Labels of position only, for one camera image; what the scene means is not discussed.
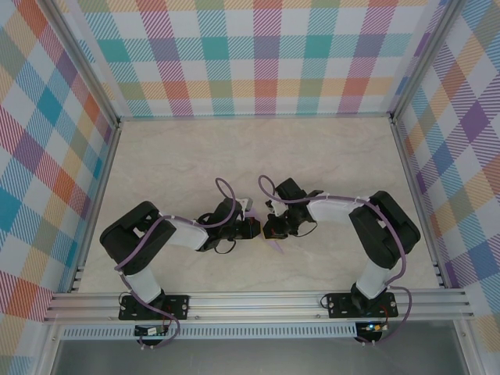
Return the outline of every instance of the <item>gray floor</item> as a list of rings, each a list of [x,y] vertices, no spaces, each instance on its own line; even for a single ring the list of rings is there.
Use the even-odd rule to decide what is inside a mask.
[[[98,236],[138,203],[149,200],[163,213],[194,219],[222,201],[213,181],[223,177],[239,198],[252,197],[265,219],[261,173],[277,184],[293,177],[307,192],[385,190],[417,221],[385,118],[125,123],[80,292],[124,290]],[[283,252],[260,238],[240,241],[229,255],[166,246],[152,268],[166,291],[340,290],[351,287],[366,263],[351,226],[321,223],[309,236],[280,245]],[[424,240],[409,254],[398,284],[437,287]]]
[[[53,375],[461,375],[458,347],[446,322],[408,323],[375,347],[352,338],[175,340],[155,351],[134,341],[63,341]]]

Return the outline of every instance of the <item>wire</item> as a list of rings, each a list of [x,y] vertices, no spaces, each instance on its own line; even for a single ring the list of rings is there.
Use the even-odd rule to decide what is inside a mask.
[[[325,305],[323,304],[323,298],[326,298],[326,297],[327,297],[327,295],[324,295],[324,296],[323,296],[323,297],[321,297],[321,299],[320,299],[320,305],[321,305],[321,307],[323,307],[324,309],[328,309],[328,307],[327,307],[327,306],[325,306]]]
[[[180,323],[179,323],[178,318],[176,318],[172,314],[169,314],[168,312],[165,312],[163,310],[157,309],[156,307],[153,307],[153,306],[149,305],[147,302],[144,302],[142,300],[142,298],[139,297],[138,294],[132,289],[132,287],[130,286],[130,284],[128,284],[128,281],[125,278],[125,276],[122,274],[122,275],[120,275],[120,277],[122,279],[122,282],[127,286],[127,288],[130,289],[130,294],[137,300],[137,302],[139,302],[145,308],[150,309],[151,311],[153,311],[155,313],[158,313],[160,315],[163,315],[163,316],[167,317],[170,320],[173,320],[176,323],[176,325],[177,325],[177,329],[173,332],[172,337],[169,337],[169,338],[163,340],[162,342],[160,342],[159,344],[157,344],[155,347],[151,347],[151,349],[153,349],[153,348],[161,348],[162,346],[168,345],[170,342],[172,342],[172,340],[180,333]],[[139,338],[139,343],[141,345],[145,345],[144,342],[142,341],[142,337]]]
[[[275,197],[274,195],[270,194],[263,187],[263,183],[262,183],[263,179],[267,180],[271,184],[271,187],[273,188],[273,194],[274,194],[274,192],[276,190],[274,182],[268,176],[266,176],[265,174],[261,174],[259,176],[259,179],[258,179],[260,190],[262,190],[262,192],[268,198],[271,198],[274,201],[281,202],[281,203],[284,203],[286,205],[290,205],[290,204],[293,204],[293,203],[320,201],[320,200],[325,200],[325,199],[332,199],[332,200],[345,201],[345,202],[360,202],[360,203],[366,205],[367,207],[371,208],[372,211],[374,211],[378,215],[378,217],[384,222],[386,228],[389,230],[389,232],[391,233],[392,237],[394,238],[394,241],[395,241],[396,245],[398,246],[399,255],[401,256],[401,263],[402,263],[401,264],[401,270],[399,271],[399,273],[397,275],[394,275],[393,277],[391,277],[389,280],[387,280],[385,282],[385,284],[387,285],[387,288],[392,288],[392,289],[396,289],[396,290],[403,290],[403,291],[405,291],[408,294],[408,300],[409,300],[408,309],[406,310],[406,314],[403,317],[403,320],[401,321],[401,323],[399,324],[399,326],[391,334],[389,334],[387,337],[381,338],[378,342],[386,341],[386,340],[394,337],[394,335],[397,334],[401,330],[402,326],[405,325],[406,320],[408,320],[409,314],[410,314],[410,312],[412,310],[413,300],[412,300],[412,294],[411,294],[411,292],[407,288],[405,288],[405,287],[389,287],[389,285],[392,282],[394,282],[395,280],[400,279],[405,274],[405,272],[406,272],[406,253],[405,253],[405,249],[403,248],[403,245],[401,243],[401,240],[398,237],[398,234],[396,233],[396,230],[394,229],[394,227],[392,226],[392,224],[389,222],[389,219],[378,209],[378,207],[376,207],[371,202],[368,202],[368,201],[366,201],[364,199],[361,199],[361,198],[342,197],[340,195],[327,195],[327,196],[318,195],[316,197],[307,197],[307,198],[294,199],[294,200],[281,199],[281,198]]]
[[[384,325],[389,327],[389,312],[384,305],[380,305],[380,308],[384,310],[385,313],[385,323]]]
[[[395,290],[400,290],[400,291],[406,292],[406,294],[408,295],[408,309],[406,310],[405,316],[403,316],[401,323],[396,327],[396,329],[393,330],[388,336],[381,338],[378,342],[385,342],[387,340],[392,339],[405,325],[406,320],[408,320],[409,314],[412,311],[412,306],[413,306],[412,293],[406,287],[392,287],[391,286],[390,289],[395,289]]]
[[[131,261],[136,256],[136,254],[138,252],[140,252],[140,250],[142,249],[142,247],[144,246],[144,244],[146,243],[146,241],[151,236],[152,232],[164,220],[177,220],[177,221],[181,221],[183,223],[188,223],[190,225],[194,225],[195,227],[200,227],[200,228],[205,228],[205,229],[220,227],[221,225],[224,225],[225,223],[227,223],[229,221],[229,219],[233,216],[234,210],[236,209],[236,195],[234,195],[234,190],[227,183],[227,181],[225,181],[224,179],[222,179],[220,177],[217,177],[216,178],[216,185],[217,185],[217,188],[219,189],[219,191],[222,193],[223,196],[227,197],[227,195],[223,192],[222,188],[220,187],[219,182],[222,182],[223,184],[226,185],[226,187],[229,190],[229,192],[231,193],[231,197],[233,199],[233,205],[231,206],[231,211],[227,215],[226,219],[224,219],[224,220],[222,220],[222,221],[220,221],[218,223],[215,223],[215,224],[204,225],[204,224],[193,222],[192,220],[188,220],[188,219],[185,219],[185,218],[180,217],[180,216],[165,215],[165,216],[159,217],[153,223],[153,225],[151,225],[151,227],[148,229],[148,231],[146,232],[146,234],[142,237],[141,241],[139,242],[139,245],[137,245],[137,247],[132,251],[132,253],[128,257],[126,257],[122,262],[120,262],[118,265],[116,265],[115,270],[116,271],[120,271],[127,263],[129,263],[129,261]]]
[[[263,179],[267,180],[271,184],[271,186],[273,187],[273,190],[274,190],[274,186],[275,186],[274,182],[268,176],[266,176],[265,174],[261,174],[259,176],[258,182],[259,182],[260,190],[262,190],[262,192],[268,198],[271,198],[271,199],[273,199],[274,201],[277,201],[277,202],[284,203],[286,205],[290,205],[290,204],[293,204],[293,203],[302,203],[302,202],[321,201],[321,200],[331,199],[331,200],[344,201],[344,202],[359,202],[359,203],[362,203],[362,204],[366,205],[367,207],[371,208],[372,211],[374,211],[380,217],[380,219],[384,222],[385,226],[387,227],[387,229],[391,233],[392,237],[395,240],[396,245],[398,246],[399,254],[401,256],[401,262],[402,262],[402,264],[401,264],[401,270],[399,271],[399,273],[397,275],[393,276],[391,279],[389,279],[388,281],[386,281],[386,285],[389,285],[393,281],[395,281],[397,279],[400,279],[405,274],[405,272],[406,272],[406,254],[405,254],[405,249],[403,248],[403,245],[401,243],[401,240],[398,237],[398,234],[396,233],[396,230],[394,229],[394,227],[392,226],[392,224],[389,222],[389,219],[374,204],[372,204],[371,202],[368,202],[368,201],[366,201],[364,199],[361,199],[361,198],[342,197],[340,195],[327,195],[327,196],[325,196],[325,195],[317,195],[316,197],[307,197],[307,198],[293,199],[293,200],[281,199],[281,198],[275,197],[274,195],[270,194],[263,187],[263,183],[262,183]]]
[[[180,323],[179,323],[179,320],[175,316],[173,316],[173,315],[171,315],[171,314],[169,314],[169,313],[167,313],[165,311],[162,311],[160,309],[157,309],[156,307],[153,307],[153,306],[149,305],[147,302],[143,301],[138,296],[138,294],[135,293],[135,291],[132,289],[132,287],[130,286],[130,284],[127,282],[127,279],[125,278],[125,276],[122,273],[122,268],[125,265],[127,265],[136,256],[136,254],[138,254],[140,252],[140,250],[142,250],[142,248],[144,247],[144,244],[146,243],[146,241],[148,240],[148,238],[151,236],[152,232],[164,220],[177,220],[177,221],[180,221],[180,222],[189,223],[190,225],[194,225],[196,227],[201,227],[201,228],[205,228],[205,229],[219,227],[219,226],[224,225],[225,223],[227,223],[230,220],[230,218],[233,216],[234,210],[236,209],[236,195],[234,194],[233,188],[227,183],[227,181],[225,181],[223,178],[217,177],[216,178],[216,186],[219,189],[220,193],[224,197],[229,198],[226,195],[226,193],[224,193],[224,191],[222,190],[222,188],[220,186],[220,182],[222,182],[223,184],[226,185],[227,189],[229,190],[229,192],[231,194],[231,198],[233,200],[233,205],[231,206],[231,211],[229,212],[229,214],[227,215],[227,217],[224,220],[222,220],[222,221],[220,221],[218,223],[215,223],[215,224],[204,225],[204,224],[199,224],[199,223],[193,222],[192,220],[188,220],[188,219],[185,219],[185,218],[180,217],[180,216],[165,215],[165,216],[159,217],[153,223],[153,225],[151,225],[151,227],[148,229],[148,231],[146,232],[146,234],[142,237],[141,241],[139,242],[139,245],[137,245],[137,247],[132,251],[132,253],[128,257],[126,257],[122,262],[120,262],[118,265],[116,265],[116,267],[115,267],[115,270],[120,273],[120,278],[122,279],[122,282],[127,286],[127,289],[129,289],[130,294],[137,300],[137,302],[139,302],[145,308],[150,309],[150,310],[154,311],[155,313],[158,313],[160,315],[163,315],[163,316],[169,318],[170,319],[170,323],[172,323],[172,320],[173,320],[177,324],[177,329],[175,330],[175,332],[172,335],[172,337],[167,338],[166,340],[161,341],[159,344],[157,344],[155,346],[155,348],[160,348],[162,346],[168,345],[179,334],[179,332],[180,332]],[[139,338],[139,343],[141,345],[144,345],[144,343],[142,341],[142,337]]]
[[[169,313],[172,312],[172,309],[170,308],[170,306],[167,306],[168,310],[169,310]],[[166,316],[163,317],[163,321],[162,321],[162,329],[163,329],[163,332],[167,332],[170,328],[170,324],[172,324],[172,320],[169,319],[169,325],[166,326],[166,329],[165,329],[165,319],[166,319]]]
[[[311,229],[309,232],[307,232],[306,234],[300,234],[300,235],[297,235],[297,236],[294,236],[294,237],[296,237],[296,238],[305,237],[308,234],[311,234],[317,227],[318,227],[318,223],[316,222],[316,226],[313,229]]]
[[[118,296],[118,304],[120,305],[120,307],[124,307],[122,305],[122,295],[129,295],[130,293],[128,291],[122,291],[120,293],[120,295]]]
[[[233,240],[232,242],[233,242],[233,246],[231,246],[231,248],[230,248],[229,250],[227,250],[226,252],[219,252],[219,251],[217,250],[217,247],[213,248],[213,250],[214,250],[217,254],[221,254],[221,255],[226,255],[226,254],[229,254],[230,252],[232,252],[232,251],[233,251],[234,247],[236,246],[236,241],[235,241],[235,240]]]

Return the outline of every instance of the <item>plaid wallpaper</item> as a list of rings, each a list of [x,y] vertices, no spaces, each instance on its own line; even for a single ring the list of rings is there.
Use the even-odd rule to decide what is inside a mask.
[[[445,6],[444,0],[58,3],[117,112],[134,117],[385,113],[422,35],[437,22],[426,12]],[[427,31],[423,21],[430,22]]]
[[[0,1],[0,374],[66,282],[111,127],[35,0]]]
[[[427,44],[430,41],[430,37],[434,30],[436,30],[436,27],[439,24],[439,21],[441,20],[442,15],[445,12],[446,6],[450,0],[440,0],[439,5],[437,6],[436,10],[434,11],[434,14],[432,16],[432,19],[430,20],[429,24],[427,25],[427,29],[425,30],[425,33],[423,33],[422,39],[420,39],[420,43],[418,47],[416,48],[415,52],[413,53],[413,56],[410,60],[410,63],[408,64],[405,75],[399,82],[398,90],[396,90],[396,93],[394,97],[392,98],[391,105],[389,106],[389,111],[388,112],[394,112],[394,109],[396,105],[398,104],[399,98],[401,98],[402,92],[406,88],[406,84],[408,83],[409,78],[413,75],[413,72],[415,72],[416,67],[418,66],[420,62],[420,56],[422,55],[422,52],[425,50],[427,47]]]
[[[500,368],[500,0],[469,0],[400,122],[446,270]]]

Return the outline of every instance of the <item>vent grille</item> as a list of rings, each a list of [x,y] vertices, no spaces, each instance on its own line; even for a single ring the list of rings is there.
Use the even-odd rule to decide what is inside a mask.
[[[165,338],[170,337],[171,330]],[[268,323],[189,324],[182,323],[178,339],[248,338],[353,338],[355,323]],[[75,325],[65,328],[63,340],[137,340],[134,325]]]

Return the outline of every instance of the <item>metal bar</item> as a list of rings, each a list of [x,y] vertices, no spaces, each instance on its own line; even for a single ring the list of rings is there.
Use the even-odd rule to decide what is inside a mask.
[[[394,120],[389,120],[389,122],[391,124],[392,134],[394,135],[396,148],[398,149],[399,158],[401,159],[403,170],[405,171],[406,180],[408,181],[409,190],[413,198],[413,204],[416,208],[416,214],[419,217],[420,226],[422,227],[423,237],[425,238],[427,248],[429,249],[430,257],[437,263],[437,266],[441,271],[441,277],[444,285],[450,288],[452,286],[452,282],[449,275],[446,273],[445,261],[438,251],[438,243],[432,234],[429,220],[427,219],[427,214],[423,205],[422,195],[420,194],[420,190],[418,188],[419,185],[416,182],[416,177],[413,175],[412,169],[409,165],[405,142],[402,140],[399,129]]]
[[[380,104],[380,110],[383,110],[386,113],[389,113],[389,111],[391,110],[392,99],[394,98],[396,92],[398,91],[398,87],[401,81],[403,80],[403,77],[405,76],[405,72],[408,69],[409,64],[411,63],[415,51],[418,49],[423,36],[425,35],[427,26],[430,24],[432,17],[434,16],[434,13],[436,12],[436,9],[439,6],[440,1],[441,0],[427,1],[427,4],[423,9],[422,15],[420,16],[420,19],[415,29],[412,32],[412,37],[410,38],[409,43],[406,46],[406,52],[402,56],[401,61],[398,64],[398,67],[393,73],[394,78],[392,79],[392,84],[389,87],[389,90],[387,90],[387,93],[384,96],[384,100]],[[398,17],[396,16],[395,22],[404,22],[404,21],[398,20]]]
[[[418,188],[418,184],[416,182],[415,176],[411,171],[408,154],[405,149],[405,143],[401,139],[401,135],[398,131],[398,128],[393,120],[391,122],[392,133],[395,138],[396,147],[398,148],[399,155],[401,157],[403,170],[405,171],[406,179],[408,181],[409,189],[411,191],[413,202],[416,207],[416,212],[420,220],[420,224],[423,231],[423,236],[425,237],[427,248],[429,249],[429,253],[431,258],[437,263],[439,270],[441,272],[441,279],[444,286],[451,287],[451,281],[448,273],[446,272],[445,261],[441,257],[440,252],[438,251],[439,247],[436,243],[435,236],[432,234],[429,222],[427,220],[427,215],[425,214],[422,195],[420,194],[420,190]],[[480,335],[477,333],[477,330],[473,329],[474,322],[471,320],[463,320],[463,319],[455,319],[455,330],[457,333],[457,337],[459,338],[459,345],[463,353],[463,357],[466,362],[466,367],[471,374],[486,374],[484,370],[484,364],[481,361],[481,357],[479,355],[479,349],[477,347],[477,340],[481,340]]]
[[[137,340],[134,335],[135,322],[122,322],[113,326],[99,324],[77,324],[64,327],[62,340]],[[172,327],[164,338],[177,332]],[[249,339],[249,338],[354,338],[355,323],[237,323],[237,324],[192,324],[183,323],[176,339]]]
[[[412,101],[416,90],[422,83],[426,72],[429,70],[430,66],[434,62],[436,56],[445,39],[448,32],[453,26],[453,23],[462,12],[463,6],[467,3],[467,0],[451,0],[446,7],[443,16],[441,17],[440,23],[437,25],[436,29],[429,38],[429,43],[427,44],[425,50],[423,51],[415,72],[410,77],[398,103],[395,106],[394,117],[399,119],[404,113],[406,107]]]
[[[113,92],[116,103],[119,107],[120,115],[122,116],[132,116],[132,112],[127,104],[127,100],[125,100],[123,96],[123,92],[120,90],[118,83],[116,82],[115,76],[109,67],[108,62],[95,39],[94,33],[92,32],[87,19],[85,18],[84,12],[81,10],[80,4],[78,0],[66,0],[66,6],[73,17],[74,22],[76,23],[78,30],[81,32],[87,46],[90,48],[94,59],[101,70],[102,75],[106,83],[109,85],[109,88]]]
[[[109,143],[108,155],[106,156],[106,161],[102,169],[102,174],[99,177],[99,185],[97,191],[95,192],[95,198],[92,203],[91,213],[88,217],[87,227],[85,228],[85,233],[81,242],[81,246],[78,249],[77,261],[73,265],[73,269],[70,274],[73,275],[68,279],[65,290],[71,291],[73,288],[73,282],[77,278],[77,274],[83,272],[83,266],[87,260],[88,251],[91,247],[92,237],[94,236],[95,224],[97,223],[97,218],[99,211],[101,210],[102,199],[104,198],[104,193],[106,185],[108,183],[109,174],[111,173],[111,167],[113,166],[113,160],[115,159],[116,150],[118,149],[118,142],[120,140],[122,130],[120,128],[115,128],[112,130],[111,142]]]
[[[61,333],[63,327],[59,325],[45,326],[43,342],[38,342],[38,353],[34,356],[34,363],[31,367],[33,375],[49,375],[54,367],[55,357],[59,349]]]
[[[41,11],[45,14],[45,17],[57,33],[64,49],[73,61],[73,64],[77,68],[85,84],[87,84],[89,91],[92,93],[92,96],[94,96],[95,101],[98,103],[106,119],[109,123],[117,127],[119,119],[118,114],[111,105],[108,95],[102,88],[99,79],[95,76],[94,70],[91,68],[84,52],[81,50],[80,44],[73,36],[71,29],[64,20],[62,13],[59,11],[59,7],[53,0],[37,0],[37,2]]]
[[[363,113],[332,113],[328,115],[310,115],[310,116],[299,116],[299,115],[228,115],[228,116],[196,116],[196,120],[245,120],[245,119],[254,119],[254,120],[268,120],[268,119],[297,119],[300,117],[301,119],[323,119],[323,118],[367,118],[367,117],[387,117],[388,114],[386,112],[363,112]],[[168,120],[193,120],[193,117],[172,117],[172,116],[155,116],[155,117],[130,117],[123,116],[121,117],[121,121],[125,122],[143,122],[143,121],[168,121]]]
[[[474,338],[481,340],[480,335],[474,332],[476,330],[475,322],[456,320],[454,323],[457,337],[459,338],[460,347],[458,350],[462,350],[466,368],[473,375],[486,375],[487,372],[484,369],[479,350],[474,340]]]
[[[320,299],[331,291],[276,293],[191,293],[188,323],[292,323],[341,321],[360,322],[370,319],[328,318]],[[404,291],[393,291],[401,320],[408,308]],[[45,320],[54,324],[116,324],[120,293],[57,294],[48,308]],[[471,319],[473,311],[461,289],[414,290],[411,320]]]

